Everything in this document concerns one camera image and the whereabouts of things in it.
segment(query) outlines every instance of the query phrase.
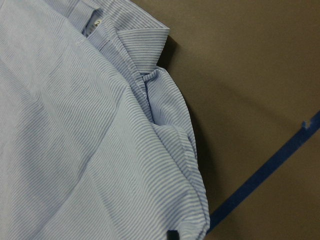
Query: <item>brown floor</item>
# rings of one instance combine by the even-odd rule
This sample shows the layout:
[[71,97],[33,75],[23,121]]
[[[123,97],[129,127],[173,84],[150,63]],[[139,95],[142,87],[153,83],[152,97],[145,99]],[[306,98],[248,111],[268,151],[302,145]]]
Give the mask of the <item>brown floor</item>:
[[[210,212],[320,110],[318,0],[133,0],[191,111]],[[320,239],[320,132],[206,240]]]

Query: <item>blue tape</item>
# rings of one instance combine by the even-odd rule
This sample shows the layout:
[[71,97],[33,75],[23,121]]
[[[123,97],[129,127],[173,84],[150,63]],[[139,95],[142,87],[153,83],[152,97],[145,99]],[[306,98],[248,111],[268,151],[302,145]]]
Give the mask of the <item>blue tape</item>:
[[320,128],[320,111],[210,215],[210,233]]

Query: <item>blue line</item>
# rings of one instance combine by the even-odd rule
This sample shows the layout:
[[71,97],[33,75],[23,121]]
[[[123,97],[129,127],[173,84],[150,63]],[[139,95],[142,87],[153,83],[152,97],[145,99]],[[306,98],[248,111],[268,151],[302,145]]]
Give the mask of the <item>blue line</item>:
[[320,128],[320,111],[305,121],[302,128],[281,147],[265,164],[263,164],[242,186],[240,186],[222,205],[210,216],[210,229],[212,231],[225,217],[231,213],[243,200],[245,200],[264,180],[279,168],[298,148],[300,148]]

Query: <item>clothing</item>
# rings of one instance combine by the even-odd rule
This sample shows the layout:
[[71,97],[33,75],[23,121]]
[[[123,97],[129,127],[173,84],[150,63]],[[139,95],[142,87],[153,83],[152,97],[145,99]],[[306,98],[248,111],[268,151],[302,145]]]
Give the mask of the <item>clothing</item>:
[[[142,64],[126,75],[134,57],[107,22],[92,33],[110,30],[99,49],[41,0],[0,6],[0,238],[166,239],[178,230],[202,239],[208,205],[194,146],[162,116],[175,111],[170,99],[157,112],[164,70]],[[118,55],[102,55],[107,48]]]

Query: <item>striped fabric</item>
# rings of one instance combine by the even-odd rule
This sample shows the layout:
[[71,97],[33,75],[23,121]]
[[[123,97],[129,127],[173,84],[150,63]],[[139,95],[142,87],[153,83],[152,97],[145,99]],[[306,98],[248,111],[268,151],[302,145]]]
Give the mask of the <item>striped fabric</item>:
[[190,117],[156,67],[168,29],[81,2],[109,20],[88,38],[78,0],[0,0],[0,239],[203,239]]

